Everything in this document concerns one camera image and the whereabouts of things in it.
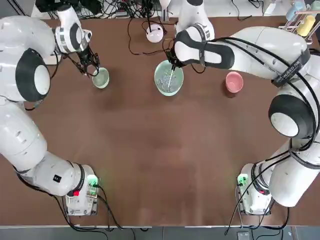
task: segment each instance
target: table surface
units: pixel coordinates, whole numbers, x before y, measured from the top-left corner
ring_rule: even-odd
[[[160,43],[147,41],[142,21],[131,22],[131,50],[161,49]],[[224,37],[249,26],[276,27],[284,18],[211,21],[216,37]],[[235,207],[236,177],[243,165],[268,158],[286,140],[268,119],[277,89],[269,80],[243,73],[242,91],[227,98],[221,86],[228,70],[208,68],[198,75],[186,66],[181,90],[165,97],[154,83],[154,70],[165,54],[130,54],[128,22],[82,22],[93,33],[92,50],[110,72],[107,88],[95,88],[65,59],[47,98],[30,115],[50,152],[92,166],[121,225],[225,226]],[[165,27],[166,38],[172,38],[173,26]],[[0,173],[0,225],[66,224],[55,200],[20,183],[5,159],[0,159]],[[317,178],[292,208],[290,225],[320,225],[319,188]],[[281,225],[286,212],[275,205],[263,224]],[[107,211],[99,204],[98,216],[72,221],[105,226]],[[245,224],[258,221],[257,216],[244,218]],[[239,225],[237,215],[232,223]]]

